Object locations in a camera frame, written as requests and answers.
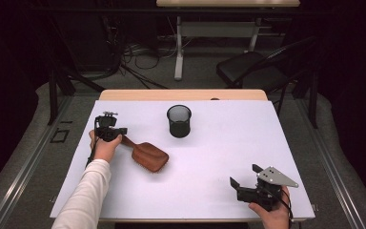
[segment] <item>wooden table edge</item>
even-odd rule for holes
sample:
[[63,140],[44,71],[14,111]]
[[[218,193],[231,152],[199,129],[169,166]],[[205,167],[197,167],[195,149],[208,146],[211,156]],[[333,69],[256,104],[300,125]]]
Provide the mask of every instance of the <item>wooden table edge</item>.
[[105,90],[103,101],[173,101],[173,100],[263,100],[267,95],[258,89],[170,89],[170,90]]
[[282,7],[291,8],[299,7],[298,0],[281,0],[281,1],[196,1],[196,0],[156,0],[158,7],[164,8],[268,8]]

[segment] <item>human arm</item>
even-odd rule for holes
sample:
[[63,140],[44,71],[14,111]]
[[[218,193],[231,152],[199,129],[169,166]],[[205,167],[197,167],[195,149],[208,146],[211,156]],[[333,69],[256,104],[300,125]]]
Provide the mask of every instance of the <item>human arm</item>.
[[109,190],[111,178],[110,162],[115,148],[120,144],[122,136],[106,142],[94,139],[94,132],[90,132],[91,147],[94,142],[95,154],[93,161],[67,200],[52,228],[96,228],[102,208],[103,199]]
[[[290,193],[286,186],[282,186],[282,200],[288,205],[290,202]],[[263,221],[265,229],[289,229],[289,209],[279,202],[271,212],[266,211],[257,203],[250,203],[249,208],[254,210]]]

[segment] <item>black mesh cup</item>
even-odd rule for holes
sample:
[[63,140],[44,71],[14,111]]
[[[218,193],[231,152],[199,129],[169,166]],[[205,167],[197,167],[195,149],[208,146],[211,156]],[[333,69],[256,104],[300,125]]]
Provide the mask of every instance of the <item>black mesh cup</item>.
[[168,112],[169,132],[175,137],[185,137],[190,132],[192,111],[184,105],[174,105]]

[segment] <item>black cable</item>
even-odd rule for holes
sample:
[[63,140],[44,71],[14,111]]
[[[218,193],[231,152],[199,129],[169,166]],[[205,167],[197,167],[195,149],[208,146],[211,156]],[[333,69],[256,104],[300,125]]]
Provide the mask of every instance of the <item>black cable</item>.
[[94,139],[94,143],[93,143],[93,146],[91,147],[91,155],[88,157],[88,162],[86,163],[86,167],[88,167],[88,165],[93,161],[93,158],[94,158],[94,154],[96,153],[96,143],[97,141],[99,140],[99,138],[96,138],[96,123],[98,122],[98,119],[96,118],[94,120],[94,136],[93,136],[93,139]]
[[291,226],[293,225],[293,211],[291,210],[291,200],[290,200],[290,196],[281,190],[281,196],[284,194],[287,198],[288,198],[288,204],[286,202],[284,202],[284,200],[281,198],[281,197],[278,197],[276,195],[274,195],[272,192],[270,192],[269,190],[267,190],[266,188],[260,186],[260,185],[257,185],[258,188],[261,188],[264,192],[268,193],[269,195],[271,195],[272,197],[274,197],[275,199],[277,199],[278,201],[281,202],[281,204],[284,205],[284,207],[286,207],[288,209],[288,228],[290,229]]
[[138,72],[136,72],[135,70],[127,67],[126,65],[121,65],[120,66],[121,68],[123,68],[124,70],[126,70],[127,72],[131,73],[135,78],[137,78],[139,81],[141,81],[141,83],[143,82],[147,82],[147,83],[150,83],[150,84],[153,84],[154,86],[158,87],[158,88],[161,88],[161,89],[168,89],[167,87],[159,84],[159,83],[156,83],[155,81],[149,79],[148,77],[146,77],[145,75],[142,75]]
[[132,57],[133,57],[133,54],[132,54],[132,46],[131,45],[126,45],[126,47],[128,48],[129,52],[130,52],[130,55],[126,55],[125,52],[123,53],[123,59],[124,59],[124,62],[126,64],[130,63],[132,61]]
[[135,56],[135,59],[134,59],[134,65],[138,68],[138,69],[141,69],[141,70],[149,70],[149,69],[153,69],[153,68],[155,68],[158,64],[159,64],[159,60],[160,60],[160,57],[159,57],[159,55],[158,54],[156,54],[156,62],[155,62],[155,64],[154,65],[152,65],[152,66],[150,66],[150,67],[146,67],[146,68],[144,68],[144,67],[140,67],[139,65],[138,65],[138,56],[139,55],[136,55]]
[[173,48],[173,44],[176,42],[175,39],[173,39],[173,36],[165,36],[165,37],[166,37],[166,40],[168,40],[167,39],[168,37],[171,37],[172,38],[172,41],[169,42],[169,47],[167,49],[165,49],[166,50],[165,53],[160,54],[160,57],[161,58],[168,57],[169,52],[171,52],[171,50]]

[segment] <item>chair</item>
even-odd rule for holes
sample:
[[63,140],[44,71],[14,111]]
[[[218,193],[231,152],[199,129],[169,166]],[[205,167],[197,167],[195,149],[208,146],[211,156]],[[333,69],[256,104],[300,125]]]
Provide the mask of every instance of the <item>chair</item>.
[[287,85],[309,71],[308,65],[299,66],[294,73],[292,62],[315,43],[316,37],[311,36],[281,47],[267,57],[259,52],[246,52],[218,63],[216,73],[228,85],[226,88],[261,89],[266,94],[281,89],[281,97],[276,101],[279,115]]

